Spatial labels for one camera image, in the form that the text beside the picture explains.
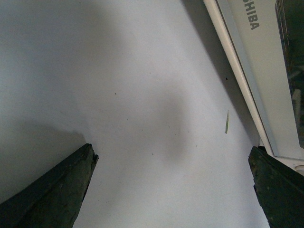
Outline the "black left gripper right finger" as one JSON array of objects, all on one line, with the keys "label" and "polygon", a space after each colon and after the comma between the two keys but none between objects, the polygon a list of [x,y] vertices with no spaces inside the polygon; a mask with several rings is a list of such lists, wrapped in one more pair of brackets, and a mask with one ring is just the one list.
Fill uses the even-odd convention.
[{"label": "black left gripper right finger", "polygon": [[254,190],[271,228],[304,226],[304,177],[271,157],[264,147],[252,147],[248,163]]}]

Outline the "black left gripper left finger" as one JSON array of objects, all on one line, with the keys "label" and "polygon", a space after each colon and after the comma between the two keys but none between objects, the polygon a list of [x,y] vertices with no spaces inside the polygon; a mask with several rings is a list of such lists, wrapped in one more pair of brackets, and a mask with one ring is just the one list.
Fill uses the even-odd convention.
[{"label": "black left gripper left finger", "polygon": [[2,228],[71,228],[98,162],[87,143],[0,205]]}]

